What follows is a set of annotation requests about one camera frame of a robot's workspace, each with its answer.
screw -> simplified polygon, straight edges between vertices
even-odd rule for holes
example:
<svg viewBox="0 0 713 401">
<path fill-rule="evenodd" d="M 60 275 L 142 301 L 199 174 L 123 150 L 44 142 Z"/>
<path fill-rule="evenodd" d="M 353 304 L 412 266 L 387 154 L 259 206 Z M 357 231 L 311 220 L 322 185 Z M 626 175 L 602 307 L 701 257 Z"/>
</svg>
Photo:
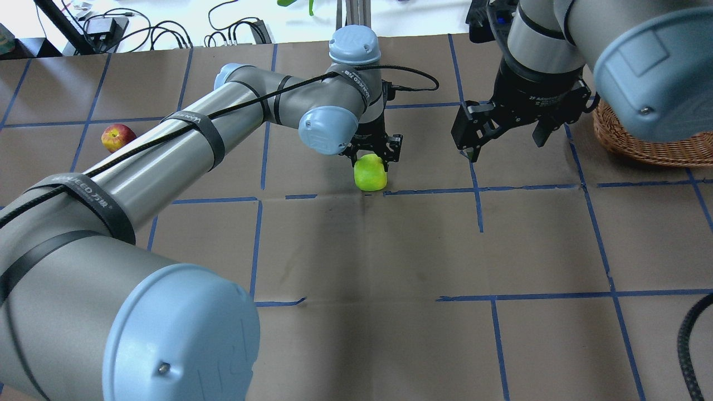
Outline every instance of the screw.
<svg viewBox="0 0 713 401">
<path fill-rule="evenodd" d="M 170 364 L 167 364 L 166 362 L 162 362 L 162 363 L 158 366 L 158 373 L 159 373 L 160 375 L 165 375 L 165 374 L 168 373 L 170 370 L 171 370 L 171 365 L 170 365 Z"/>
</svg>

brown basket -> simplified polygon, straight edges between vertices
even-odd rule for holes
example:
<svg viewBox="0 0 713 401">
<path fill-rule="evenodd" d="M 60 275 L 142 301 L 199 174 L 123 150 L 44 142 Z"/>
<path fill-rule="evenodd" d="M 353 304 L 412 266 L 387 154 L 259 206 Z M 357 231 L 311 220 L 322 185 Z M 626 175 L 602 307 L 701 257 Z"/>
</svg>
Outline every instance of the brown basket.
<svg viewBox="0 0 713 401">
<path fill-rule="evenodd" d="M 702 132 L 685 141 L 653 143 L 629 135 L 604 101 L 594 111 L 594 132 L 610 152 L 644 163 L 669 167 L 713 166 L 713 133 Z"/>
</svg>

light blue cap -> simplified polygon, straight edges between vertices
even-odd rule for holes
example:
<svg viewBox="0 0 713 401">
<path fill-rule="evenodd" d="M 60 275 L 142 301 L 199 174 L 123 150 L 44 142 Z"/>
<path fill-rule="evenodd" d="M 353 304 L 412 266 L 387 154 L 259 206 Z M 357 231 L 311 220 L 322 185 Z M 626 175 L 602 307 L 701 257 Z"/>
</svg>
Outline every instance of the light blue cap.
<svg viewBox="0 0 713 401">
<path fill-rule="evenodd" d="M 647 21 L 613 41 L 594 68 L 624 128 L 669 142 L 713 131 L 713 6 Z"/>
<path fill-rule="evenodd" d="M 223 86 L 224 83 L 227 82 L 229 79 L 230 75 L 234 73 L 238 68 L 242 67 L 254 67 L 251 66 L 250 64 L 238 64 L 238 63 L 229 63 L 225 64 L 221 69 L 218 75 L 215 76 L 215 82 L 213 84 L 213 91 L 215 89 L 218 89 L 219 87 Z"/>
<path fill-rule="evenodd" d="M 252 298 L 206 268 L 149 275 L 112 324 L 104 401 L 244 400 L 260 346 Z"/>
<path fill-rule="evenodd" d="M 368 26 L 347 25 L 332 34 L 329 57 L 352 66 L 374 63 L 381 58 L 379 39 Z"/>
<path fill-rule="evenodd" d="M 299 138 L 323 155 L 344 151 L 359 127 L 359 119 L 338 106 L 320 106 L 306 112 L 299 120 Z"/>
</svg>

lime green object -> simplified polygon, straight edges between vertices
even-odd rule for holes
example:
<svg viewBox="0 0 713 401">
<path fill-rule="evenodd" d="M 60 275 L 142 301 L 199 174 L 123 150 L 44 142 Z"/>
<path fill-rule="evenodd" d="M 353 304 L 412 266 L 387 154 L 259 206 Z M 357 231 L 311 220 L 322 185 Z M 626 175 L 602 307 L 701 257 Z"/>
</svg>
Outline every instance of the lime green object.
<svg viewBox="0 0 713 401">
<path fill-rule="evenodd" d="M 277 5 L 287 7 L 296 1 L 297 0 L 277 0 Z M 314 0 L 309 0 L 309 15 L 310 16 L 314 16 L 313 8 L 314 8 Z"/>
<path fill-rule="evenodd" d="M 380 191 L 386 186 L 384 162 L 370 153 L 362 156 L 354 164 L 354 183 L 362 191 Z"/>
</svg>

black bar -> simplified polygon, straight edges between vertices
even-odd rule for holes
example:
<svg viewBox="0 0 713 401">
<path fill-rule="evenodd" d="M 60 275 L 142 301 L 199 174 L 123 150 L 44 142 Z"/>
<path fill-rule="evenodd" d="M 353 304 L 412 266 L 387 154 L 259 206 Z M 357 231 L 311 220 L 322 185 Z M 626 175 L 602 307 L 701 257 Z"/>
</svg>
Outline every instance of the black bar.
<svg viewBox="0 0 713 401">
<path fill-rule="evenodd" d="M 84 36 L 74 28 L 69 20 L 62 14 L 62 11 L 52 2 L 52 0 L 35 0 L 37 7 L 47 15 L 52 24 L 67 38 L 79 54 L 97 54 L 97 51 L 84 39 Z"/>
</svg>

